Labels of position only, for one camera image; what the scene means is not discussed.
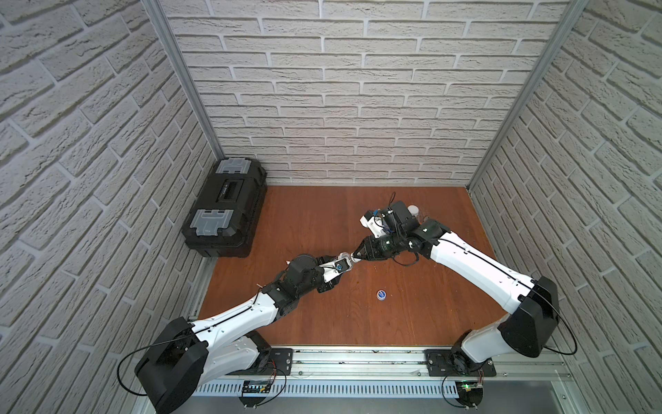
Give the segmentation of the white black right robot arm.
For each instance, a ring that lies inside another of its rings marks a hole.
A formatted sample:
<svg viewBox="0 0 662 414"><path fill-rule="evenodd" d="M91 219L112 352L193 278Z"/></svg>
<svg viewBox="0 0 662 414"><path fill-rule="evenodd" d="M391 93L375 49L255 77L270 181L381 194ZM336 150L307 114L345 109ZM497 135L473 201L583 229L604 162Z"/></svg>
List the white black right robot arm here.
<svg viewBox="0 0 662 414"><path fill-rule="evenodd" d="M455 271L507 312L484 328L468 331L453 345L451 360L457 371L471 371L496 355L541 354L560 322L553 281L535 280L506 267L434 219L419 224L413 218L406 227L375 218L363 217L360 222L372 235L355 250L354 258L381 262L410 251Z"/></svg>

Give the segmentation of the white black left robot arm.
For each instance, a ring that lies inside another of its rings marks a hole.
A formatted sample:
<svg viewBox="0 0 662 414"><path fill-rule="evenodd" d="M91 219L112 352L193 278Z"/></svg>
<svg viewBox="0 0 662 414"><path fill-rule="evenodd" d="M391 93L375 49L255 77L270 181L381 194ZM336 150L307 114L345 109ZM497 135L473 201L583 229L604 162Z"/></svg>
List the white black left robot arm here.
<svg viewBox="0 0 662 414"><path fill-rule="evenodd" d="M158 413L171 413L196 389L225 374L265 367L270 347L257 330L294 311L300 298L333 289L356 260L299 255L253 298L207 319L172 320L142 348L134 373Z"/></svg>

